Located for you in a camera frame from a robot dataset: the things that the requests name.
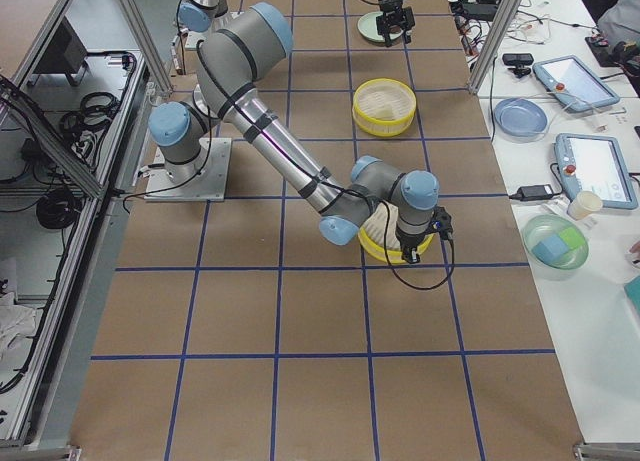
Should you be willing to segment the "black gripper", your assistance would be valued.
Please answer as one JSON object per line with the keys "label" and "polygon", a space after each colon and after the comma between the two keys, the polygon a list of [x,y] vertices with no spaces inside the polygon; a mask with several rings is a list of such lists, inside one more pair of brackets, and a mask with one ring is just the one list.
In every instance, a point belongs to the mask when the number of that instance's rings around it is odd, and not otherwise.
{"label": "black gripper", "polygon": [[417,264],[421,254],[431,243],[433,234],[426,232],[419,234],[407,233],[400,228],[397,229],[397,239],[400,243],[401,257],[410,264]]}
{"label": "black gripper", "polygon": [[377,29],[386,47],[393,45],[391,35],[393,34],[394,26],[402,29],[402,38],[406,45],[412,41],[412,30],[415,26],[415,20],[412,9],[403,6],[404,1],[405,0],[377,0],[379,10],[383,13],[382,17],[377,18]]}

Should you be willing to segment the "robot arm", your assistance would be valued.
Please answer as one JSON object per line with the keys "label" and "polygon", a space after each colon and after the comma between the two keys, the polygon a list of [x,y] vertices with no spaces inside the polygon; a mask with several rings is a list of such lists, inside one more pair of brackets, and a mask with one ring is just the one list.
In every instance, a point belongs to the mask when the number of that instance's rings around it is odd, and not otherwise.
{"label": "robot arm", "polygon": [[196,47],[197,82],[204,106],[185,99],[156,107],[149,130],[167,165],[198,160],[200,139],[215,122],[232,124],[320,215],[319,230],[336,245],[348,244],[388,202],[398,210],[395,236],[402,259],[420,260],[419,246],[435,232],[439,183],[429,172],[399,169],[363,156],[351,184],[339,186],[260,99],[255,86],[293,47],[289,23],[266,2],[250,6]]}
{"label": "robot arm", "polygon": [[[411,42],[415,26],[411,7],[405,7],[406,0],[359,0],[375,6],[379,13],[375,17],[376,43],[391,47],[401,38],[405,44]],[[226,0],[179,0],[176,8],[177,28],[186,27],[189,31],[204,33],[212,28],[214,20],[226,16]]]}

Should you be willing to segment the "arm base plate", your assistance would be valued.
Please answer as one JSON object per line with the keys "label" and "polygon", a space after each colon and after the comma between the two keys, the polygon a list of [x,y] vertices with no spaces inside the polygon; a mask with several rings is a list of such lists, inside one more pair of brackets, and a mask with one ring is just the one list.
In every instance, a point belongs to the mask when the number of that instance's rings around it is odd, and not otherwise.
{"label": "arm base plate", "polygon": [[146,194],[151,202],[223,202],[225,199],[232,140],[202,137],[199,156],[188,164],[166,162],[159,147],[154,163],[161,167],[150,171]]}

